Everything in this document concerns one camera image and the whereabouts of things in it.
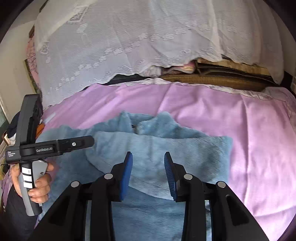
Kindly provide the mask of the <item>person's left hand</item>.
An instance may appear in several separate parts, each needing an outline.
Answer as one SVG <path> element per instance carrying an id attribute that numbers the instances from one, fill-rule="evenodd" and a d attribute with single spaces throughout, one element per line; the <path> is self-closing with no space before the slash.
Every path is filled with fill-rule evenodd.
<path id="1" fill-rule="evenodd" d="M 20 170 L 21 169 L 19 164 L 11 166 L 11 179 L 13 181 L 15 191 L 20 197 L 22 197 L 20 184 L 18 180 Z M 48 194 L 51 190 L 50 183 L 52 181 L 50 172 L 52 172 L 53 170 L 54 165 L 52 163 L 48 163 L 46 173 L 35 182 L 35 188 L 29 191 L 29 197 L 32 202 L 43 204 L 48 201 Z"/>

